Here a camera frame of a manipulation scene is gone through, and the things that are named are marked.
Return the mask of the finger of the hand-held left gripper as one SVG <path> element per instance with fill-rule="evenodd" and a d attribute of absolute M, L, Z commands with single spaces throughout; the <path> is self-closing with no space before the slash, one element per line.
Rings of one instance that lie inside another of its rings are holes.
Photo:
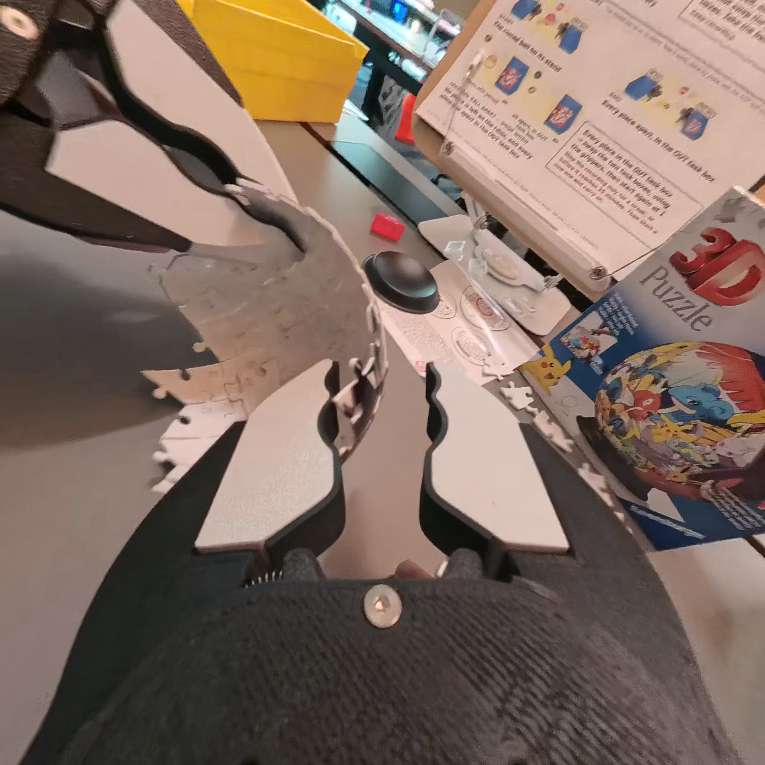
<path fill-rule="evenodd" d="M 200 139 L 225 183 L 244 179 L 298 202 L 249 113 L 138 2 L 117 2 L 106 34 L 129 96 L 175 134 Z"/>
<path fill-rule="evenodd" d="M 307 252 L 307 216 L 248 116 L 175 148 L 123 120 L 60 131 L 46 170 L 181 238 L 178 253 Z"/>

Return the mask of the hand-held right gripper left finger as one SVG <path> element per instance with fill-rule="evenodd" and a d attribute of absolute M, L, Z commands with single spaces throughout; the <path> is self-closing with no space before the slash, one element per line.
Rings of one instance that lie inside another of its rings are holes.
<path fill-rule="evenodd" d="M 199 553 L 283 559 L 328 549 L 345 524 L 333 397 L 339 365 L 322 359 L 249 415 L 195 541 Z"/>

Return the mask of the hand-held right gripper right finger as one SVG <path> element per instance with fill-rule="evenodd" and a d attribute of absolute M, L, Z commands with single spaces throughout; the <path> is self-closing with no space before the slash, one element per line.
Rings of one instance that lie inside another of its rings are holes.
<path fill-rule="evenodd" d="M 419 501 L 426 538 L 443 554 L 566 555 L 569 540 L 521 424 L 449 363 L 426 367 L 427 449 Z"/>

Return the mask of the grey partial puzzle ball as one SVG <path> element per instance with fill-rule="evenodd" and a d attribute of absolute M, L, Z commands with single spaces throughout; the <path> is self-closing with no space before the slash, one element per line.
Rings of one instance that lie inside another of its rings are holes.
<path fill-rule="evenodd" d="M 342 462 L 367 434 L 388 370 L 386 333 L 363 268 L 337 230 L 309 207 L 261 184 L 226 191 L 254 218 L 263 241 L 195 244 L 158 273 L 158 282 L 215 363 L 146 369 L 156 398 L 182 409 L 153 459 L 169 467 L 152 490 L 166 494 L 230 424 L 323 360 L 335 362 L 330 387 Z"/>

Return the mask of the pile of loose puzzle pieces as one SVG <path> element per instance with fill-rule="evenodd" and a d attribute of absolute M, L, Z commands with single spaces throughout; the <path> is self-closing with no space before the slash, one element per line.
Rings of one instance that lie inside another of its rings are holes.
<path fill-rule="evenodd" d="M 595 459 L 585 452 L 583 441 L 569 435 L 524 376 L 511 371 L 506 364 L 498 363 L 494 357 L 488 357 L 481 367 L 481 382 L 487 384 L 521 422 L 530 424 L 566 459 L 579 478 L 610 508 L 629 535 L 636 539 L 634 524 L 621 508 Z"/>

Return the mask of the blue puzzle box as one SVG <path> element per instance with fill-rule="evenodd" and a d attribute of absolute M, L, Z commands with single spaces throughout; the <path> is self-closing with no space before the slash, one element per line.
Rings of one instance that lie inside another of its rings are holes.
<path fill-rule="evenodd" d="M 763 534 L 763 237 L 731 188 L 519 368 L 657 551 Z"/>

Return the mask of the yellow plastic bin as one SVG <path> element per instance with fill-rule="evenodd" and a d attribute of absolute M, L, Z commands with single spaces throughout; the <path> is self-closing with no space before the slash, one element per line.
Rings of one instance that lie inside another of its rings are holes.
<path fill-rule="evenodd" d="M 179 1 L 254 120 L 333 125 L 368 47 L 304 1 Z"/>

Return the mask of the folded paper leaflet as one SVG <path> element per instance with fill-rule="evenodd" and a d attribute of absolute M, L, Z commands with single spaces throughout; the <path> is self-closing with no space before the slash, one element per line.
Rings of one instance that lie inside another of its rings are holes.
<path fill-rule="evenodd" d="M 450 363 L 478 385 L 501 380 L 531 359 L 536 344 L 490 306 L 452 263 L 432 269 L 440 302 L 430 314 L 379 305 L 384 328 L 421 377 L 428 363 Z"/>

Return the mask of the clear plastic stand tray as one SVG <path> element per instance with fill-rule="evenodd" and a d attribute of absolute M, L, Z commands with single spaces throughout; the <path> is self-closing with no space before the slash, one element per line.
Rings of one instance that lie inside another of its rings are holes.
<path fill-rule="evenodd" d="M 445 259 L 459 268 L 484 303 L 531 335 L 549 335 L 570 311 L 569 299 L 558 288 L 560 276 L 544 276 L 532 267 L 517 248 L 491 232 L 488 216 L 426 220 L 418 224 L 418 231 L 442 255 L 447 242 L 468 241 L 469 260 Z"/>

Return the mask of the black dome stand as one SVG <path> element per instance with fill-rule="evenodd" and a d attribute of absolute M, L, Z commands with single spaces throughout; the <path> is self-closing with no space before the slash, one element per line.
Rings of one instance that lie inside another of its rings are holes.
<path fill-rule="evenodd" d="M 432 273 L 409 255 L 383 251 L 367 257 L 362 267 L 377 297 L 399 311 L 430 314 L 441 301 Z"/>

